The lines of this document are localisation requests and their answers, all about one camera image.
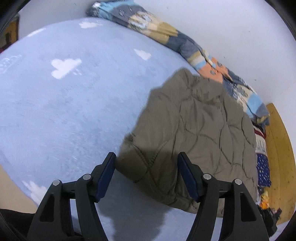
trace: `fabric pile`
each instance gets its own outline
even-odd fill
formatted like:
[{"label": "fabric pile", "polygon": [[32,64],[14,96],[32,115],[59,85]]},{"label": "fabric pile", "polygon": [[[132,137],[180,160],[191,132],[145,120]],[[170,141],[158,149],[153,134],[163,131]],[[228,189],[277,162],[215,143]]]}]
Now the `fabric pile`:
[{"label": "fabric pile", "polygon": [[[266,153],[257,152],[257,158],[253,155],[255,146],[260,148],[252,126],[264,133],[269,112],[241,77],[132,0],[98,1],[87,13],[154,39],[179,53],[201,76],[181,70],[151,92],[135,129],[121,146],[120,172],[156,200],[193,213],[196,204],[176,169],[180,151],[219,180],[242,178],[254,200],[258,160],[260,185],[270,186]],[[222,204],[220,207],[218,215],[223,213]]]}]

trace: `wooden panel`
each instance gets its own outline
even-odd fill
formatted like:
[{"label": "wooden panel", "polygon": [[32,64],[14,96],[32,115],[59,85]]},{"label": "wooden panel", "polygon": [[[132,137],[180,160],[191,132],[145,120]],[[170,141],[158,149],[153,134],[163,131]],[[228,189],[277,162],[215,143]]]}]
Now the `wooden panel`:
[{"label": "wooden panel", "polygon": [[19,15],[15,15],[0,36],[0,48],[7,49],[18,40]]},{"label": "wooden panel", "polygon": [[35,213],[37,206],[10,179],[0,165],[0,208]]},{"label": "wooden panel", "polygon": [[279,158],[276,151],[276,144],[269,126],[266,127],[266,149],[270,168],[271,187],[265,188],[270,198],[270,206],[278,209],[280,206],[281,176],[279,172]]},{"label": "wooden panel", "polygon": [[280,115],[273,104],[267,105],[267,108],[270,126],[266,128],[266,144],[272,181],[268,191],[271,192],[271,204],[277,208],[279,203],[283,211],[278,221],[280,224],[288,221],[295,210],[296,166],[292,145]]}]

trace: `yellow object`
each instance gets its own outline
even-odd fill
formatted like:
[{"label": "yellow object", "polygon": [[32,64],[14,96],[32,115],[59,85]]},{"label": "yellow object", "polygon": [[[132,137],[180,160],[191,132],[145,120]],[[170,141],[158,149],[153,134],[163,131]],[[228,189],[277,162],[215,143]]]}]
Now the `yellow object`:
[{"label": "yellow object", "polygon": [[259,204],[259,206],[262,209],[268,209],[269,206],[269,197],[268,197],[268,192],[265,191],[263,194],[261,194],[261,203]]},{"label": "yellow object", "polygon": [[18,40],[19,15],[16,15],[0,36],[0,48],[6,49]]},{"label": "yellow object", "polygon": [[266,126],[266,147],[271,187],[268,191],[271,208],[282,210],[277,224],[291,219],[296,203],[296,166],[292,145],[274,104],[268,104],[270,125]]}]

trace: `metal screw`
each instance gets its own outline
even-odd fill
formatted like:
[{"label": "metal screw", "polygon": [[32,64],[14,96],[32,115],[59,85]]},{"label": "metal screw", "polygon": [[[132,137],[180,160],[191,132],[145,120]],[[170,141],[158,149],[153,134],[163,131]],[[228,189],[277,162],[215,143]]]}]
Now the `metal screw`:
[{"label": "metal screw", "polygon": [[90,174],[85,174],[84,176],[83,176],[83,179],[84,180],[89,180],[91,178],[91,175]]},{"label": "metal screw", "polygon": [[234,182],[237,184],[237,185],[241,185],[242,184],[242,181],[240,179],[235,179]]},{"label": "metal screw", "polygon": [[52,182],[52,184],[53,184],[54,186],[57,186],[57,185],[60,184],[60,181],[59,181],[59,180],[54,180],[54,181]]},{"label": "metal screw", "polygon": [[208,173],[204,174],[203,177],[206,180],[210,180],[212,178],[212,176],[210,174],[208,174]]}]

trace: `patterned blanket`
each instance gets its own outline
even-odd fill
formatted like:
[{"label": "patterned blanket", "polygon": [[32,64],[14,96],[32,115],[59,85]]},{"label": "patterned blanket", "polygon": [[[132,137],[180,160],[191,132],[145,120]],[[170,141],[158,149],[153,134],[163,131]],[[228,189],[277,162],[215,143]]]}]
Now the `patterned blanket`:
[{"label": "patterned blanket", "polygon": [[133,0],[98,1],[88,9],[87,14],[133,29],[179,53],[201,76],[220,82],[254,124],[262,128],[269,124],[269,112],[251,86],[190,37],[147,12]]}]

